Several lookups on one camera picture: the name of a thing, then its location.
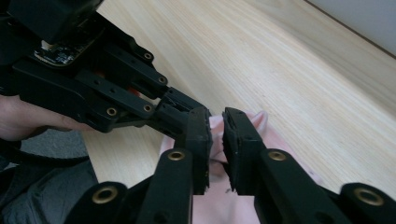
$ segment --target wood grain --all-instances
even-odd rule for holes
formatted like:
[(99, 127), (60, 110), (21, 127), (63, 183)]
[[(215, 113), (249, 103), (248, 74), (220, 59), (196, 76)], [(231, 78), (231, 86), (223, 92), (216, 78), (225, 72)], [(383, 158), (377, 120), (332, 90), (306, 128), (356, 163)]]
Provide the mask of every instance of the wood grain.
[[(396, 198), (396, 62), (305, 1), (112, 0), (100, 12), (212, 114), (268, 111), (324, 187), (363, 182)], [(153, 172), (154, 131), (84, 137), (100, 181)]]

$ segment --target person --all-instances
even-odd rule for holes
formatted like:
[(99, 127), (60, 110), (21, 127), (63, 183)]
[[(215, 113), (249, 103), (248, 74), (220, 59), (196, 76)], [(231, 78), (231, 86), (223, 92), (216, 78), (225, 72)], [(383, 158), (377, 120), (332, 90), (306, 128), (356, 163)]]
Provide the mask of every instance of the person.
[[(21, 141), (47, 129), (85, 131), (92, 128), (28, 104), (19, 96), (0, 95), (1, 139)], [(0, 223), (4, 224), (64, 223), (82, 194), (97, 184), (89, 161), (62, 169), (21, 165), (10, 170), (0, 174)]]

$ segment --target pink cloth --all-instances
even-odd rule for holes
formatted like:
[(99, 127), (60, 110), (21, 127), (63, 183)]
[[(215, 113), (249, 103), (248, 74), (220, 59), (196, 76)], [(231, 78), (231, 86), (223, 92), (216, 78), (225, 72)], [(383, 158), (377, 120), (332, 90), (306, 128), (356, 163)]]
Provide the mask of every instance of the pink cloth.
[[(283, 149), (297, 160), (296, 154), (282, 139), (276, 130), (268, 124), (268, 114), (262, 111), (258, 114), (247, 112), (247, 116), (262, 137), (268, 148)], [(253, 224), (260, 223), (254, 208), (252, 196), (238, 196), (231, 191), (229, 178), (219, 161), (227, 161), (222, 145), (224, 123), (222, 116), (210, 118), (210, 128), (213, 146), (210, 151), (209, 180), (210, 188), (203, 196), (193, 196), (193, 224)], [(173, 147), (175, 141), (165, 136), (161, 145), (161, 153)], [(306, 165), (299, 161), (305, 171), (318, 183), (320, 178)]]

